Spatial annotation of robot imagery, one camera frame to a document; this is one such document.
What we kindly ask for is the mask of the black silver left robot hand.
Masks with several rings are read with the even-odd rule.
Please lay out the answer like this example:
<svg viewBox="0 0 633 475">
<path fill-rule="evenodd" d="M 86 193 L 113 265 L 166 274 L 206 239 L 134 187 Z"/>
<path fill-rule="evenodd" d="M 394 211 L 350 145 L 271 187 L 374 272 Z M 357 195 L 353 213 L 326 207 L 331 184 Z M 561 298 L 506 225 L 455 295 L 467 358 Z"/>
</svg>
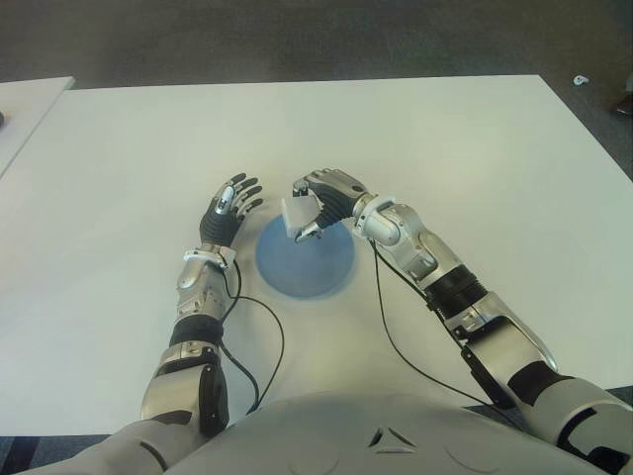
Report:
<svg viewBox="0 0 633 475">
<path fill-rule="evenodd" d="M 239 173 L 213 197 L 199 225 L 202 244 L 230 247 L 246 216 L 263 204 L 257 177 Z"/>
</svg>

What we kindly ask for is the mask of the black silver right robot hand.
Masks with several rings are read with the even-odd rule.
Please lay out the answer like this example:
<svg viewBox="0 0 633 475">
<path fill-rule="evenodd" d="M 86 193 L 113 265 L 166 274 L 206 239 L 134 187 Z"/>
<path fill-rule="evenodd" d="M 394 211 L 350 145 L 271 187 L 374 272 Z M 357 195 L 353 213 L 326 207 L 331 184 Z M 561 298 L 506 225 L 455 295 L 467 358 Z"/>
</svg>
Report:
<svg viewBox="0 0 633 475">
<path fill-rule="evenodd" d="M 357 202 L 369 194 L 357 179 L 340 169 L 317 169 L 293 183 L 293 196 L 313 193 L 320 203 L 319 212 L 303 225 L 294 237 L 296 243 L 320 234 L 331 225 L 354 216 Z"/>
</svg>

